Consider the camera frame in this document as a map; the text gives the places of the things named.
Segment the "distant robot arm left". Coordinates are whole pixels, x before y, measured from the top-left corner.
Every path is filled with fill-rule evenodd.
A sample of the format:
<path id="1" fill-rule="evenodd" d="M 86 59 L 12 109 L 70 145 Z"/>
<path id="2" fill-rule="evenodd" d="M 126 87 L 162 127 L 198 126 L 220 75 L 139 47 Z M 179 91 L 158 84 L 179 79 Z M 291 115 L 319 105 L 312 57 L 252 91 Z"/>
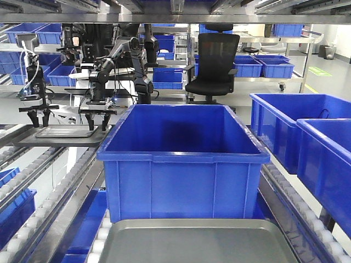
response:
<path id="1" fill-rule="evenodd" d="M 34 52 L 34 49 L 39 46 L 38 37 L 35 33 L 18 34 L 16 44 L 25 52 L 24 62 L 27 73 L 24 97 L 21 98 L 24 106 L 19 108 L 19 112 L 26 112 L 35 128 L 39 127 L 37 112 L 43 112 L 43 126 L 47 127 L 51 110 L 57 110 L 59 106 L 49 103 L 43 69 L 39 64 L 39 56 Z"/>

